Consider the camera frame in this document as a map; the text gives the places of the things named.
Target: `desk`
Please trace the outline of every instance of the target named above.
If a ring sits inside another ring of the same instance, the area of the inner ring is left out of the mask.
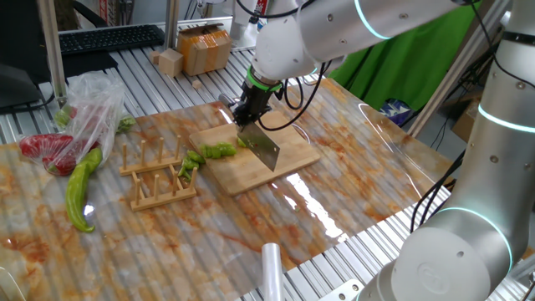
[[[285,295],[314,300],[345,278],[369,281],[384,261],[369,249],[372,243],[396,256],[389,245],[405,239],[407,213],[385,219],[419,199],[450,162],[332,80],[322,83],[297,122],[322,156],[318,163],[233,198],[203,167],[197,197],[132,212],[126,201],[134,193],[131,179],[118,174],[121,145],[134,150],[129,159],[135,160],[136,146],[147,140],[150,160],[160,136],[172,152],[176,134],[186,138],[227,123],[225,110],[214,101],[220,91],[241,93],[252,56],[235,52],[224,70],[173,79],[150,64],[151,50],[112,53],[119,67],[105,71],[128,86],[125,107],[139,117],[141,130],[117,135],[106,165],[90,179],[85,213],[95,232],[71,226],[64,210],[67,178],[47,174],[21,157],[15,144],[0,146],[0,267],[28,298],[234,300],[246,294],[244,299],[261,300],[262,290],[255,289],[262,281],[260,250],[265,242],[276,242],[288,270]],[[204,84],[198,91],[191,87],[195,79]],[[305,94],[310,92],[305,87]],[[296,93],[292,87],[290,96]],[[295,114],[272,103],[287,117]],[[20,133],[54,131],[49,119],[57,109],[52,104],[0,116],[3,142]],[[186,149],[192,147],[183,139],[182,153]],[[142,178],[150,190],[154,173]],[[170,184],[167,174],[160,178]],[[380,228],[366,230],[377,222]],[[354,237],[364,230],[368,237]],[[347,259],[351,253],[356,261]],[[325,264],[332,268],[323,269]],[[517,284],[510,286],[522,292]]]

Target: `wooden cutting board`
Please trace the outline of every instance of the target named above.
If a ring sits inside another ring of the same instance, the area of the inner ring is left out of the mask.
[[[270,112],[262,117],[266,127],[284,125],[288,120],[280,112]],[[190,135],[190,142],[200,154],[200,146],[232,143],[237,150],[234,156],[206,159],[206,165],[219,184],[230,196],[235,196],[261,186],[279,176],[301,169],[319,160],[318,152],[295,130],[286,129],[266,134],[280,147],[275,171],[267,168],[248,148],[237,145],[237,128],[234,124],[222,125]]]

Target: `red pepper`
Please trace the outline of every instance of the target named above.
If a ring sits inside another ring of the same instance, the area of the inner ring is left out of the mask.
[[[43,166],[50,174],[55,176],[67,176],[70,175],[76,167],[76,157],[70,152],[61,157],[55,155],[45,156],[43,158]]]
[[[46,134],[32,135],[23,138],[18,146],[24,156],[29,158],[39,158],[54,153],[59,153],[73,141],[70,135]]]

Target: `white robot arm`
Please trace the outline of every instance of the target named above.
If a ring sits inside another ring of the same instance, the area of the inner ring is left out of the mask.
[[[450,12],[452,0],[316,0],[269,20],[243,85],[245,126],[280,80],[367,48]],[[359,301],[484,300],[527,248],[535,201],[535,0],[515,0],[464,167],[445,207],[410,235]]]

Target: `cable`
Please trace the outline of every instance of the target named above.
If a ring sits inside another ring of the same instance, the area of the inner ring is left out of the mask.
[[[448,116],[446,117],[446,120],[444,120],[444,124],[442,124],[441,129],[438,131],[438,135],[436,136],[435,140],[433,140],[433,143],[431,143],[431,148],[433,148],[433,145],[435,144],[438,137],[441,135],[441,139],[439,140],[438,144],[436,145],[435,151],[438,151],[439,147],[441,147],[442,141],[444,140],[444,137],[446,136],[446,127],[448,124],[448,121],[450,121],[451,115],[456,110],[456,108],[461,103],[461,99],[468,94],[468,89],[463,86],[464,91],[461,92],[461,95],[459,95],[459,98],[457,99],[457,102],[450,108],[450,111],[448,112]]]
[[[27,108],[0,109],[0,115],[31,112],[33,110],[37,110],[37,109],[43,108],[45,105],[50,104],[52,102],[52,100],[54,100],[54,92],[50,95],[50,97],[47,99],[47,101],[45,101],[44,103],[42,103],[40,105],[29,106]]]
[[[474,11],[474,13],[476,14],[476,18],[477,20],[479,21],[479,24],[481,25],[481,29],[483,30],[483,33],[485,34],[485,38],[487,39],[487,42],[489,43],[489,46],[492,47],[492,40],[491,40],[491,36],[488,34],[487,32],[487,29],[485,28],[485,23],[483,22],[483,19],[482,19],[482,16],[479,15],[479,12],[477,11],[477,8],[476,8],[476,5],[474,5],[474,2],[472,1],[471,3],[471,9]],[[494,62],[496,62],[496,66],[498,66],[498,68],[503,71],[503,73],[511,76],[512,78],[516,79],[516,80],[519,80],[523,83],[526,83],[526,84],[529,84],[530,86],[532,86],[532,88],[535,89],[535,84],[532,84],[530,82],[528,82],[527,80],[525,79],[522,79],[518,76],[516,76],[515,74],[512,74],[511,72],[505,70],[501,65],[500,63],[498,63],[498,60],[496,58],[496,52],[492,52],[492,57],[494,59]]]
[[[190,8],[191,8],[192,3],[193,3],[193,0],[190,0],[190,4],[187,5],[186,14],[184,15],[184,20],[187,20],[187,16],[190,14]]]
[[[195,11],[197,10],[197,5],[193,5],[193,9],[191,10],[191,17],[190,17],[190,20],[193,19],[193,16],[195,16]]]
[[[306,8],[308,5],[312,4],[314,1],[316,1],[316,0],[308,0],[308,2],[303,4],[301,7],[302,8]],[[285,12],[285,13],[276,13],[276,14],[273,14],[273,15],[262,15],[262,14],[255,13],[255,12],[251,11],[249,8],[246,8],[245,5],[243,5],[242,0],[236,0],[236,2],[240,6],[240,8],[242,8],[246,13],[250,14],[253,17],[257,17],[257,18],[266,18],[266,19],[282,18],[282,17],[291,16],[291,15],[295,14],[299,10],[299,8],[295,8],[295,9],[292,9],[291,11]]]
[[[301,117],[301,115],[304,113],[305,110],[307,110],[308,106],[310,105],[310,103],[312,103],[312,99],[314,98],[314,96],[316,95],[316,92],[318,92],[318,89],[319,89],[319,85],[321,84],[321,78],[324,76],[325,72],[329,69],[331,63],[333,61],[329,61],[328,64],[326,63],[323,63],[321,64],[321,70],[319,70],[319,78],[318,78],[318,83],[316,83],[316,86],[314,87],[314,90],[312,91],[312,94],[310,95],[310,98],[308,99],[307,101],[307,104],[304,106],[304,108],[295,116],[293,117],[293,119],[291,119],[286,125],[281,125],[279,127],[276,127],[276,128],[268,128],[265,126],[265,124],[262,123],[262,116],[260,116],[260,118],[258,119],[258,124],[260,124],[260,126],[264,129],[264,130],[267,130],[267,131],[276,131],[276,130],[282,130],[284,128],[287,128],[289,127],[292,123],[294,123],[296,120],[299,119],[299,117]]]
[[[446,204],[446,202],[448,202],[449,198],[445,199],[434,211],[433,213],[431,213],[431,215],[429,216],[429,218],[432,218],[436,213],[438,213],[442,207],[444,206],[444,204]]]
[[[441,189],[441,186],[444,184],[444,182],[447,180],[448,176],[450,176],[452,173],[454,173],[457,168],[461,167],[462,165],[462,161],[464,159],[464,156],[465,156],[465,150],[457,157],[457,159],[455,160],[455,162],[453,162],[453,164],[451,165],[451,167],[448,169],[448,171],[446,172],[446,174],[444,175],[443,177],[443,181],[441,183],[440,186],[438,186],[435,191],[433,192],[433,195],[431,196],[431,198],[429,199],[429,201],[427,202],[427,205],[425,205],[425,209],[424,209],[424,212],[422,213],[421,215],[421,219],[420,219],[420,226],[424,224],[425,222],[425,218],[427,217],[427,212],[429,212],[429,209],[431,209],[431,205],[433,204],[433,201],[435,200],[435,197],[436,195],[438,194],[438,191]]]
[[[292,103],[290,103],[290,99],[288,99],[288,90],[287,90],[288,79],[286,79],[286,81],[284,82],[284,99],[286,100],[286,105],[288,105],[288,107],[290,107],[290,109],[299,110],[299,109],[301,109],[303,107],[304,93],[303,93],[303,86],[301,85],[301,81],[299,80],[299,78],[295,78],[295,79],[298,81],[299,94],[301,95],[301,100],[299,101],[299,105],[298,106],[293,106]]]
[[[444,182],[446,181],[446,179],[448,178],[448,176],[450,176],[450,174],[453,173],[453,171],[456,170],[455,165],[456,165],[456,162],[458,160],[461,160],[462,161],[462,158],[464,158],[464,155],[465,155],[465,150],[459,155],[459,157],[457,157],[457,160],[455,160],[453,162],[453,164],[451,164],[450,168],[448,169],[448,171],[446,172],[446,174],[444,174],[444,176],[442,176],[442,178],[440,178],[430,189],[429,191],[427,191],[425,193],[425,195],[416,203],[416,206],[415,206],[415,209],[414,211],[412,212],[412,217],[410,218],[410,232],[412,233],[414,230],[415,230],[415,221],[416,221],[416,213],[418,212],[418,208],[421,206],[421,204],[425,201],[425,199],[431,194],[433,193],[435,190],[440,190],[442,184],[444,184]]]

